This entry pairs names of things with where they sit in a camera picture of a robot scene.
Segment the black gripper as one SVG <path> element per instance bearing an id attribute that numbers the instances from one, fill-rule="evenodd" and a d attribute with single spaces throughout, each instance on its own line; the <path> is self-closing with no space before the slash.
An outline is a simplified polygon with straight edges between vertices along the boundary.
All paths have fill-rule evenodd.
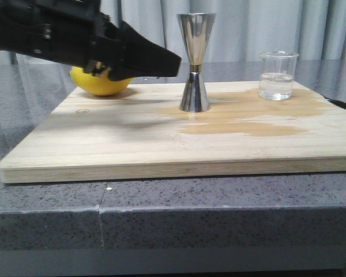
<path id="1" fill-rule="evenodd" d="M 0 1 L 0 50 L 124 74 L 124 39 L 100 1 Z"/>

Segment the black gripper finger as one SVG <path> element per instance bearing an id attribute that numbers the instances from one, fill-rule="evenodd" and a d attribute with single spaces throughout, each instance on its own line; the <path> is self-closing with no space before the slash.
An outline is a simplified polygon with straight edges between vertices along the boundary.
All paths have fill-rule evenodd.
<path id="1" fill-rule="evenodd" d="M 122 22 L 117 28 L 108 26 L 108 37 L 117 43 L 118 49 L 112 51 L 108 78 L 121 81 L 135 77 L 175 77 L 178 75 L 181 57 L 161 47 Z"/>

